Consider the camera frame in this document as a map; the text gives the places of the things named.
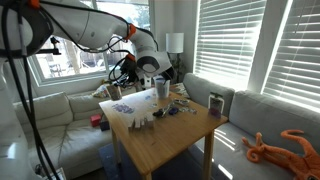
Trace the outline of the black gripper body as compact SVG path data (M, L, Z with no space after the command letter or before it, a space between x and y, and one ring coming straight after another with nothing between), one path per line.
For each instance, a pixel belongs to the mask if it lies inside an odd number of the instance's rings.
M128 54L124 57L120 72L121 76L118 84L123 88L137 85L140 82L136 59L133 55Z

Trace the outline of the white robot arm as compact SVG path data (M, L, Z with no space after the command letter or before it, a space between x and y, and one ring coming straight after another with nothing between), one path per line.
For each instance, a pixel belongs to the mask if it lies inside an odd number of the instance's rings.
M172 65L156 49L151 32L124 19L98 11L79 0L0 0L0 58L12 63L37 53L52 35L98 53L116 34L136 48L137 69L146 77L170 74ZM9 99L6 80L0 76L0 175L5 180L37 180L27 162L27 141Z

